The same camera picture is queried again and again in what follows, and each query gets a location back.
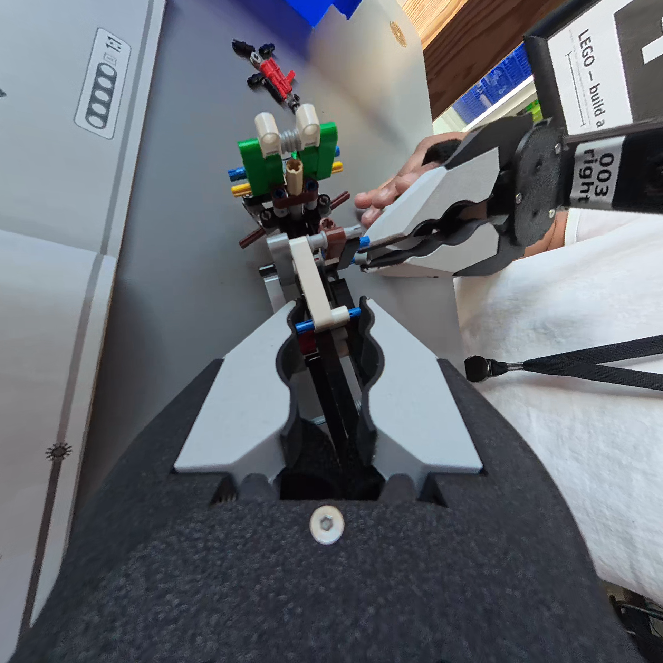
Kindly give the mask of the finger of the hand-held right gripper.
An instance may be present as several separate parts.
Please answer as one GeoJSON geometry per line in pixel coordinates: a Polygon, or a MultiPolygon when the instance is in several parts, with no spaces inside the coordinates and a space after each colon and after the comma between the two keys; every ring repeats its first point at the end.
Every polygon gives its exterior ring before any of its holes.
{"type": "Polygon", "coordinates": [[[425,172],[366,231],[361,244],[391,244],[412,236],[460,203],[487,200],[501,171],[512,164],[530,114],[503,117],[471,132],[442,166],[425,172]]]}
{"type": "Polygon", "coordinates": [[[364,272],[386,277],[488,276],[520,258],[512,226],[508,215],[460,220],[415,237],[410,248],[389,245],[358,252],[356,263],[364,272]]]}

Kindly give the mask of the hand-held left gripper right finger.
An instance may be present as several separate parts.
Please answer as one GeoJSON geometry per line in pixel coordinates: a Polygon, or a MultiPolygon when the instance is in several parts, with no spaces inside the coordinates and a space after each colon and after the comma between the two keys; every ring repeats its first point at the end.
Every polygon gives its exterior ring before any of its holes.
{"type": "Polygon", "coordinates": [[[483,463],[437,356],[375,300],[359,305],[357,451],[388,480],[416,489],[431,474],[477,475],[483,463]]]}

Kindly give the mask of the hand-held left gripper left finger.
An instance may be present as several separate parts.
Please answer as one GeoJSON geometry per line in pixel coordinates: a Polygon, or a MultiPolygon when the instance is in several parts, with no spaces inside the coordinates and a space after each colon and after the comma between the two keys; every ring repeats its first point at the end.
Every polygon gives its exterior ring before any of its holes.
{"type": "Polygon", "coordinates": [[[302,452],[295,373],[304,367],[295,323],[301,300],[286,303],[222,360],[174,464],[178,473],[251,474],[274,481],[302,452]]]}

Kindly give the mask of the multicoloured lego technic model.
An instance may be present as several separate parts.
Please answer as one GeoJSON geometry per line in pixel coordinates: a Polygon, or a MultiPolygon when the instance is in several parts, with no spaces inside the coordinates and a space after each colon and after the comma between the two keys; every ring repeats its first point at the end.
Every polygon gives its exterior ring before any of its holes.
{"type": "Polygon", "coordinates": [[[339,273],[367,242],[359,227],[337,226],[330,213],[349,198],[321,194],[322,180],[341,172],[337,127],[320,123],[312,104],[293,106],[295,127],[279,131],[271,113],[254,119],[257,136],[238,142],[243,166],[229,170],[233,196],[243,200],[257,229],[240,241],[246,248],[265,238],[270,262],[259,268],[275,314],[247,338],[261,369],[260,383],[275,376],[287,390],[286,414],[275,432],[259,440],[279,442],[286,467],[304,462],[312,444],[299,423],[294,373],[307,370],[327,421],[327,444],[341,468],[356,465],[357,406],[342,369],[342,350],[352,349],[360,309],[339,273]]]}

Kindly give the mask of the red lego connector piece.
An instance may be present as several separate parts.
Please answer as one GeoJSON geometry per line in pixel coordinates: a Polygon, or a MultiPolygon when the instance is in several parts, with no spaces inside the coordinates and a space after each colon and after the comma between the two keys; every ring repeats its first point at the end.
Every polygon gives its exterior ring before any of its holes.
{"type": "Polygon", "coordinates": [[[270,88],[277,93],[279,99],[284,100],[292,93],[292,83],[296,76],[295,71],[291,70],[287,74],[284,74],[279,65],[271,57],[263,60],[259,71],[265,81],[269,82],[270,88]]]}

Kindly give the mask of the lego instruction booklet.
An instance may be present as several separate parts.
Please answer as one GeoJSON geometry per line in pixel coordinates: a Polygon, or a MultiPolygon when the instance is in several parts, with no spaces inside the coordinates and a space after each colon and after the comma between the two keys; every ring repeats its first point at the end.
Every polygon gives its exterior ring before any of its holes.
{"type": "Polygon", "coordinates": [[[165,1],[1,2],[1,661],[68,547],[165,1]]]}

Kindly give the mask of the person's right hand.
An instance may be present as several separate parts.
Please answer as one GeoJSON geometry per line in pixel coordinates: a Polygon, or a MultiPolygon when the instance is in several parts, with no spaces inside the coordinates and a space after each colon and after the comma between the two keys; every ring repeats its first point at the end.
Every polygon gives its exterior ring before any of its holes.
{"type": "Polygon", "coordinates": [[[362,211],[361,224],[366,228],[370,227],[384,209],[405,193],[423,173],[437,167],[436,162],[424,164],[424,158],[430,148],[449,141],[462,141],[467,135],[467,132],[447,132],[429,136],[420,141],[413,154],[391,179],[372,190],[355,196],[355,207],[362,211]]]}

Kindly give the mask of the stack of blue crates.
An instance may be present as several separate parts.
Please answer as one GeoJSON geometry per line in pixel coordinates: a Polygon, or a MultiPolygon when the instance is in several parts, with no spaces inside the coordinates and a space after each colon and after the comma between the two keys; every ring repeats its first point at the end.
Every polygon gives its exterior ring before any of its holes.
{"type": "Polygon", "coordinates": [[[520,44],[462,94],[444,117],[450,127],[460,129],[527,113],[535,122],[543,119],[525,45],[520,44]]]}

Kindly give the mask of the wooden partition panel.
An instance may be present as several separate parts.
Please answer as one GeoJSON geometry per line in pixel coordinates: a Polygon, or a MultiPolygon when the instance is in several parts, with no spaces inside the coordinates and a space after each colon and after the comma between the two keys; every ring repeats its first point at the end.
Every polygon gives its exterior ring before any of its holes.
{"type": "Polygon", "coordinates": [[[563,1],[402,1],[424,50],[436,120],[563,1]]]}

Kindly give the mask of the person's white shirt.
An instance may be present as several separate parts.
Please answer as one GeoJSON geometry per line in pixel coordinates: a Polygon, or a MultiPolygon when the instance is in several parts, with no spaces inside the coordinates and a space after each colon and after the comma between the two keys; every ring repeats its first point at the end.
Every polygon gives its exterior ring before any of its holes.
{"type": "MultiPolygon", "coordinates": [[[[467,356],[520,362],[662,333],[662,216],[560,214],[552,239],[454,282],[467,356]]],[[[510,373],[477,389],[535,451],[598,575],[662,605],[662,394],[510,373]]]]}

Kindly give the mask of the blue plastic bin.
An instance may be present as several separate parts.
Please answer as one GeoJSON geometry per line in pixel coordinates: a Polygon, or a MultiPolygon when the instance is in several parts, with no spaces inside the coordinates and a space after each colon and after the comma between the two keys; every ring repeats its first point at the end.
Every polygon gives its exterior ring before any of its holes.
{"type": "Polygon", "coordinates": [[[311,27],[317,27],[330,7],[334,7],[350,20],[362,1],[285,1],[303,17],[311,27]]]}

